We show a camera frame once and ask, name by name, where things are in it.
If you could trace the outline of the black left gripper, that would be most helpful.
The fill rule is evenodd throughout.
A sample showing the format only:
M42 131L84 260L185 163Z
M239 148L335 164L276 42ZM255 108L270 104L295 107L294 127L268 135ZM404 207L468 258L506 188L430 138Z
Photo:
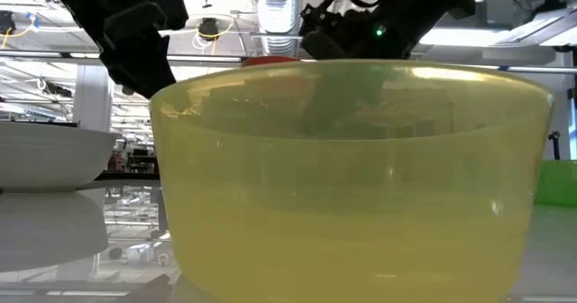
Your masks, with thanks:
M137 51L159 49L162 30L179 30L188 20L184 0L99 0L104 7L100 59L109 77L145 98L176 83L166 59L134 60Z

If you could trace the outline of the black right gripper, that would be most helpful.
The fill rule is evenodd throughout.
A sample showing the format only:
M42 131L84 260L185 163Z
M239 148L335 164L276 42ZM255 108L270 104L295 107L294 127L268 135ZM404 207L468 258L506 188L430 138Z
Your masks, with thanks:
M301 12L301 46L315 60L407 59L444 15L444 0L377 0L343 14L329 10L334 1Z

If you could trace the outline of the coral large bowl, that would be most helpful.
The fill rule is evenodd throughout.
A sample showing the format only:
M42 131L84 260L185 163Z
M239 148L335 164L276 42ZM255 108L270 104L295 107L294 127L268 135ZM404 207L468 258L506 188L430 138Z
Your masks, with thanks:
M277 63L295 62L295 61L299 62L299 59L278 55L260 56L260 57L251 57L247 58L246 60L243 60L241 63L241 67L245 68L257 65L277 64Z

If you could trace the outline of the white large bowl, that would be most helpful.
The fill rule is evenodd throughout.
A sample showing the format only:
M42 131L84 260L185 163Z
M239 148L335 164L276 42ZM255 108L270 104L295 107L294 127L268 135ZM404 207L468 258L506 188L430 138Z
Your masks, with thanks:
M107 167L117 135L57 124L0 122L0 189L69 190Z

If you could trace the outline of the translucent yellow small bowl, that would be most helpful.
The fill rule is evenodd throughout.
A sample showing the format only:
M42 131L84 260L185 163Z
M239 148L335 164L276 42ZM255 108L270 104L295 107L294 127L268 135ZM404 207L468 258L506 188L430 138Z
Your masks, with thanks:
M554 99L410 60L250 66L151 98L174 254L221 303L500 303Z

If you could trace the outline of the translucent green small bowl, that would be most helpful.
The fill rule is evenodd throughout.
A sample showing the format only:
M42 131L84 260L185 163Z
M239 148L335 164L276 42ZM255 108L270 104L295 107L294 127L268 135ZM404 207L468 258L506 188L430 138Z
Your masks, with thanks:
M577 207L577 161L543 161L534 202Z

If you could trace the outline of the white building column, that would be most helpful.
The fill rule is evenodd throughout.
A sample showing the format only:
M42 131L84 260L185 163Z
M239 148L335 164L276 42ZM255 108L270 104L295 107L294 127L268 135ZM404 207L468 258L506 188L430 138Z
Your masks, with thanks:
M109 132L114 86L101 66L79 65L77 69L73 121L80 128ZM92 280L98 272L99 254L58 267L62 280Z

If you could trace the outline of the grey horizontal pipe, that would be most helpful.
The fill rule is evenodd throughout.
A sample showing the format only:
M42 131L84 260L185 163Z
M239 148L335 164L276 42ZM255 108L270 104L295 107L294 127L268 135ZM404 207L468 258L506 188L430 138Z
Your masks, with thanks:
M84 65L100 65L97 53L83 52L52 52L29 50L0 50L0 60L62 62ZM201 56L201 55L169 55L168 62L172 66L182 67L211 67L235 68L239 67L245 57ZM547 66L507 66L507 65L479 65L465 64L465 67L493 69L512 73L577 75L576 67L547 67Z

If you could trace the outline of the black tripod stand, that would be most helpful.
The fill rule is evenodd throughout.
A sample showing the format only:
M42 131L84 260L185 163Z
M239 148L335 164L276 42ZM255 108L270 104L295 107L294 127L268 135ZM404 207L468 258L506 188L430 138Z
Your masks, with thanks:
M559 145L560 137L561 137L561 134L558 131L553 131L547 136L547 139L553 145L553 154L554 154L554 160L555 161L559 161L561 159L560 145Z

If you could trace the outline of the silver ventilation duct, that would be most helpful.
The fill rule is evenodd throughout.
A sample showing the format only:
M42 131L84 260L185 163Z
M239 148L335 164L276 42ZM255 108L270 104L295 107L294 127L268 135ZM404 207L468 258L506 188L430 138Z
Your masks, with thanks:
M294 56L298 41L292 38L299 26L300 0L257 0L257 17L263 51L267 55Z

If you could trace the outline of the black aluminium table frame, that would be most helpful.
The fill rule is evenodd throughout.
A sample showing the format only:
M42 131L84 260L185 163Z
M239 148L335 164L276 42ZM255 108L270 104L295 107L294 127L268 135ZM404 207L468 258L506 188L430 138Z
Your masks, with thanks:
M122 171L103 171L95 178L95 181L102 180L159 180L159 173L140 173Z

